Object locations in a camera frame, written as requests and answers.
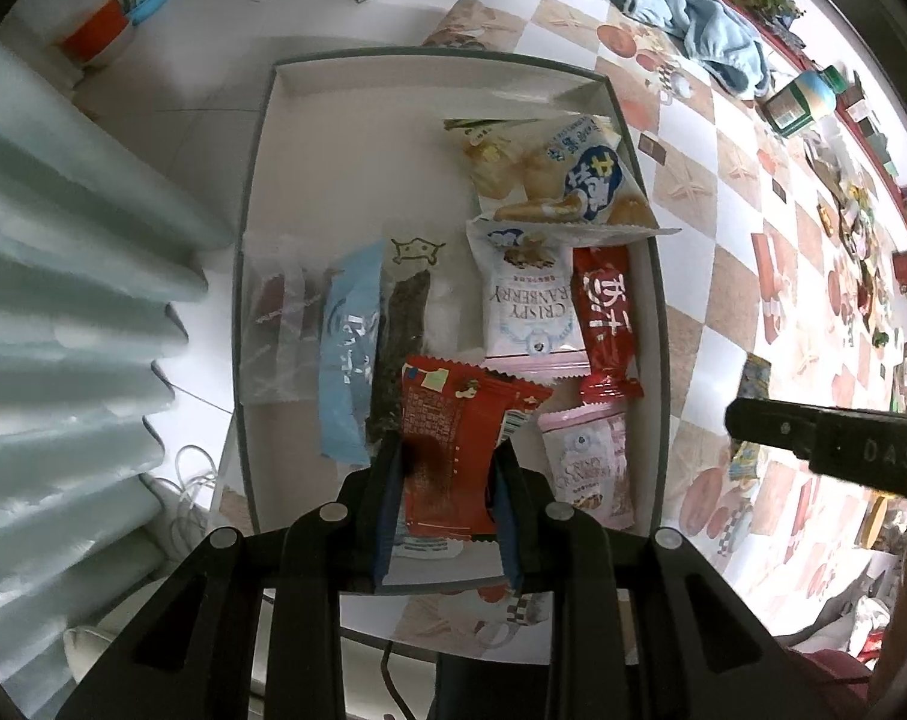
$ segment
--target checkered tablecloth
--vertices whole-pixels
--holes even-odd
[[[884,365],[884,351],[872,346],[857,315],[857,266],[836,236],[836,206],[800,140],[776,137],[752,100],[732,98],[666,34],[628,19],[609,0],[461,0],[424,45],[522,53],[612,81],[658,221],[682,230],[658,240],[670,341],[665,524],[678,524],[701,473],[729,461],[724,410],[748,352],[772,362],[771,397],[887,408],[892,365]],[[778,55],[771,60],[786,66]],[[884,190],[872,167],[864,173],[873,177],[869,189]],[[831,215],[831,237],[818,204]],[[877,237],[889,254],[881,227]],[[729,517],[717,514],[716,527],[692,535],[719,570],[727,570],[733,547],[749,542],[743,536],[757,517],[773,517],[785,544],[791,538],[787,509],[796,506],[806,471],[792,456],[781,461],[800,475],[793,490],[764,495],[762,503],[783,512],[754,506],[745,517],[761,482],[724,474]],[[738,538],[732,527],[746,530]],[[822,551],[834,554],[829,546]]]

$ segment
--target bottle label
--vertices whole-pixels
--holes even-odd
[[[806,113],[789,89],[783,90],[767,103],[767,115],[773,119],[773,124],[778,129],[787,129]]]

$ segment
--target light blue cloth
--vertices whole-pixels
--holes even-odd
[[[757,28],[721,0],[611,0],[632,19],[684,42],[687,57],[703,65],[732,95],[764,95],[770,71]]]

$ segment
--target black cable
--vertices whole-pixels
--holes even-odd
[[[380,659],[380,674],[383,675],[383,685],[386,685],[387,692],[389,693],[390,698],[394,700],[394,704],[396,704],[399,707],[399,710],[403,712],[403,717],[405,717],[406,720],[417,720],[416,717],[413,717],[413,712],[410,712],[410,707],[407,706],[402,695],[399,694],[397,685],[393,684],[393,678],[390,676],[390,669],[387,668],[387,664],[390,660],[390,653],[392,653],[392,651],[393,642],[388,641],[383,648],[383,658]]]

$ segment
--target orange-red snack wrapper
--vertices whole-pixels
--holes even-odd
[[[637,346],[630,322],[626,247],[573,250],[573,306],[589,358],[589,376],[580,385],[584,403],[642,397],[637,380]]]
[[[495,533],[486,495],[493,450],[552,389],[421,355],[407,359],[402,376],[407,530],[436,538]]]

